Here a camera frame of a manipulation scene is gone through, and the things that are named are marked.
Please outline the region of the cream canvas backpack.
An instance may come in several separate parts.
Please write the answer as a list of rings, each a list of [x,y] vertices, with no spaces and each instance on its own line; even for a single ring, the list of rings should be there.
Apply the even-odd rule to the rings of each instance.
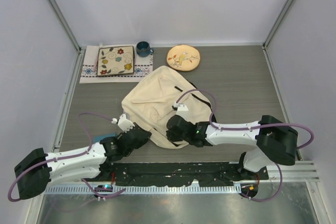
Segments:
[[[178,99],[189,109],[193,124],[208,121],[212,112],[209,99],[199,91],[182,94],[196,87],[177,71],[161,66],[142,79],[122,100],[121,105],[132,122],[152,133],[150,140],[168,149],[183,148],[186,141],[171,142],[166,124],[175,114],[172,105]]]

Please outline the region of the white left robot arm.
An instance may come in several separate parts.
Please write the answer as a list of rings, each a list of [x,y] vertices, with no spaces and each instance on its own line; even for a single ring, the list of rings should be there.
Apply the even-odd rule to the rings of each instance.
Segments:
[[[19,200],[43,193],[47,187],[76,179],[107,181],[112,174],[112,163],[129,156],[146,144],[151,132],[137,124],[118,136],[105,137],[88,147],[62,153],[46,153],[43,148],[31,151],[14,168]]]

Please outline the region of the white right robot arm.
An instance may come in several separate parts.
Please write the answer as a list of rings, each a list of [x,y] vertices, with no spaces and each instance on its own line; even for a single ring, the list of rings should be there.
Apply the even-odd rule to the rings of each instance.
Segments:
[[[246,124],[191,123],[175,115],[166,124],[167,139],[186,141],[196,147],[222,144],[248,145],[253,150],[243,153],[237,173],[250,179],[261,168],[276,163],[292,166],[296,162],[298,132],[273,116]]]

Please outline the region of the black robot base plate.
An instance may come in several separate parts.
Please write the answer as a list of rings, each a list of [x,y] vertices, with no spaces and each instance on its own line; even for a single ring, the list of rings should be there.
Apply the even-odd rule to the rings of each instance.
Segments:
[[[242,180],[268,180],[266,167],[257,173],[243,171],[239,164],[229,162],[204,163],[115,163],[88,182],[114,182],[117,186],[182,187],[196,180],[201,187],[232,186]]]

